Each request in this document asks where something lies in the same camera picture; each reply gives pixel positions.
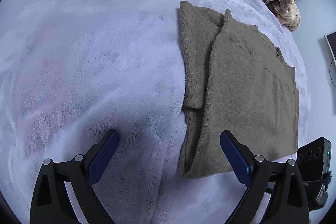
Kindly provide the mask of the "lavender fleece blanket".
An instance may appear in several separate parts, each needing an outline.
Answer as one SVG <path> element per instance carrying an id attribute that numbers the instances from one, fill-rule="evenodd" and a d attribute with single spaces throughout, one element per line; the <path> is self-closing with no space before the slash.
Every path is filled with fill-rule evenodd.
<path id="1" fill-rule="evenodd" d="M 116 223 L 223 223 L 244 187 L 233 173 L 196 180 L 177 166 L 186 136 L 181 1 L 230 10 L 295 67 L 298 141 L 311 109 L 290 31 L 262 0 L 2 0 L 1 192 L 29 222 L 44 159 L 67 161 L 113 128 L 120 147 L 95 192 Z"/>

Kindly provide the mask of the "olive brown knit sweater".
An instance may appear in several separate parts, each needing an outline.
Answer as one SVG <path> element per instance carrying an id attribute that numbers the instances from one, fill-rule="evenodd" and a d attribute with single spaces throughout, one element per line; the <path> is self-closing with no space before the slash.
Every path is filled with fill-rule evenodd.
<path id="1" fill-rule="evenodd" d="M 180 4 L 187 133 L 179 157 L 186 178 L 229 172 L 225 130 L 253 153 L 276 160 L 298 149 L 295 69 L 256 26 L 230 11 Z"/>

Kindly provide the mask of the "white framed monitor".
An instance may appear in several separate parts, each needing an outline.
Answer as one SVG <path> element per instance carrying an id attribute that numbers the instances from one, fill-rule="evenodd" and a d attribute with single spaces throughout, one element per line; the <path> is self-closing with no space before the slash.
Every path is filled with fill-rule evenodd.
<path id="1" fill-rule="evenodd" d="M 335 61 L 335 55 L 336 55 L 336 31 L 331 32 L 329 34 L 325 35 L 325 39 L 327 41 L 327 44 L 330 48 L 330 51 L 333 56 L 333 61 Z"/>

